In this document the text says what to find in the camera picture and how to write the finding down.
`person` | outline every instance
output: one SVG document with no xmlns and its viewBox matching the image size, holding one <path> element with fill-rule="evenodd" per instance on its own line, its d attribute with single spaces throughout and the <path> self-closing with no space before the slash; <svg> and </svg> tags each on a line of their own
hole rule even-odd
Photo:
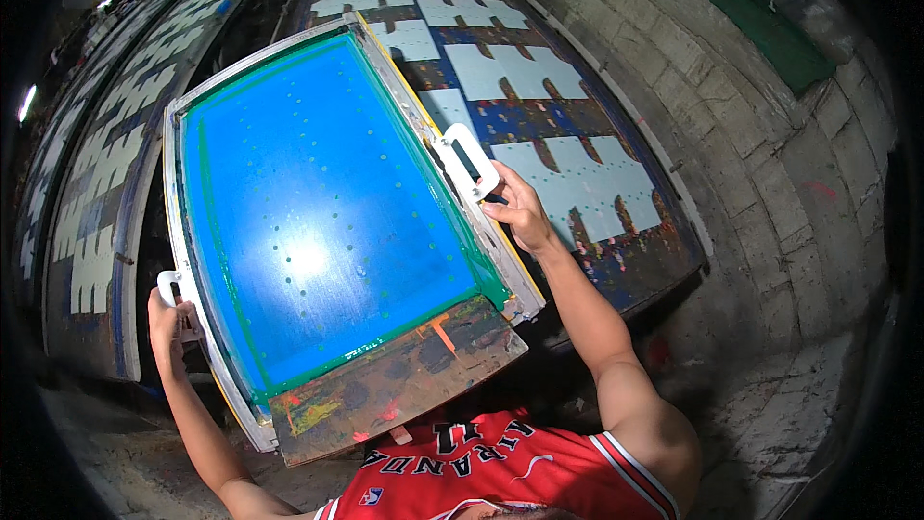
<svg viewBox="0 0 924 520">
<path fill-rule="evenodd" d="M 603 432 L 581 436 L 532 425 L 524 411 L 468 422 L 409 424 L 413 441 L 390 438 L 369 452 L 342 496 L 312 520 L 633 518 L 679 520 L 693 503 L 700 453 L 687 419 L 655 391 L 626 323 L 591 285 L 549 224 L 536 191 L 493 161 L 502 203 L 484 213 L 510 225 L 548 280 L 562 322 L 596 384 Z M 257 486 L 185 375 L 178 317 L 154 289 L 151 344 L 192 464 L 237 519 L 297 515 Z"/>
</svg>

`stone wall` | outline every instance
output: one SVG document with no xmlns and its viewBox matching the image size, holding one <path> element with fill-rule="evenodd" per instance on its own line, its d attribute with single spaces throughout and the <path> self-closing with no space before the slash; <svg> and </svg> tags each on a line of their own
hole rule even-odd
<svg viewBox="0 0 924 520">
<path fill-rule="evenodd" d="M 796 99 L 708 0 L 528 1 L 614 90 L 699 224 L 709 273 L 663 326 L 678 360 L 795 349 L 856 324 L 885 281 L 896 138 L 871 41 Z"/>
</svg>

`dark background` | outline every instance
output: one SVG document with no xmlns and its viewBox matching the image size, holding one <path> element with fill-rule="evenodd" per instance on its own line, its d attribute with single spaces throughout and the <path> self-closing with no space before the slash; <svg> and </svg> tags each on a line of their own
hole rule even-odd
<svg viewBox="0 0 924 520">
<path fill-rule="evenodd" d="M 907 196 L 916 213 L 910 219 L 912 241 L 908 261 L 920 262 L 924 248 L 921 205 L 924 203 L 924 0 L 842 0 L 865 24 L 884 53 L 895 77 L 896 114 L 902 145 L 912 162 Z M 61 0 L 3 0 L 2 104 L 3 208 L 2 262 L 10 269 L 9 199 L 15 184 L 10 161 L 17 130 L 17 106 L 40 76 L 47 53 L 43 38 L 50 32 L 49 14 Z M 887 350 L 884 385 L 868 414 L 860 414 L 861 440 L 848 447 L 848 464 L 832 490 L 812 514 L 819 518 L 924 517 L 924 270 L 908 270 L 907 293 L 898 318 L 895 344 Z M 3 455 L 0 461 L 0 516 L 16 518 L 110 517 L 54 434 L 24 357 L 6 282 L 2 293 Z"/>
</svg>

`hand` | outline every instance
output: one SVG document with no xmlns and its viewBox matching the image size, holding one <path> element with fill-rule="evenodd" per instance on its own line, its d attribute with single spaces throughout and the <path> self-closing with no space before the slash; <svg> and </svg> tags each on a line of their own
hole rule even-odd
<svg viewBox="0 0 924 520">
<path fill-rule="evenodd" d="M 493 192 L 501 195 L 507 205 L 482 203 L 484 214 L 509 224 L 516 244 L 536 257 L 560 247 L 562 242 L 549 223 L 536 190 L 501 161 L 492 159 L 491 163 L 501 175 L 501 182 Z"/>
<path fill-rule="evenodd" d="M 173 368 L 183 364 L 183 344 L 180 343 L 181 322 L 195 311 L 191 301 L 168 306 L 155 287 L 148 298 L 148 335 L 158 368 Z"/>
</svg>

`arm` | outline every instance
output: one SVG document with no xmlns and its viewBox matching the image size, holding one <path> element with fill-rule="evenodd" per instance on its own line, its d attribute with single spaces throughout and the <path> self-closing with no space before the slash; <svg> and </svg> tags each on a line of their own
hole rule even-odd
<svg viewBox="0 0 924 520">
<path fill-rule="evenodd" d="M 164 385 L 164 394 L 192 466 L 237 520 L 301 514 L 292 505 L 254 483 L 234 448 L 192 389 L 183 366 L 178 322 L 180 317 L 191 313 L 194 313 L 194 309 L 190 302 L 168 307 L 156 288 L 151 291 L 148 299 L 151 347 Z"/>
<path fill-rule="evenodd" d="M 536 191 L 498 161 L 494 191 L 507 206 L 485 203 L 510 224 L 516 243 L 539 262 L 572 344 L 597 386 L 603 428 L 664 484 L 687 514 L 699 483 L 699 442 L 687 419 L 665 402 L 632 349 L 626 322 L 590 283 L 549 224 Z"/>
</svg>

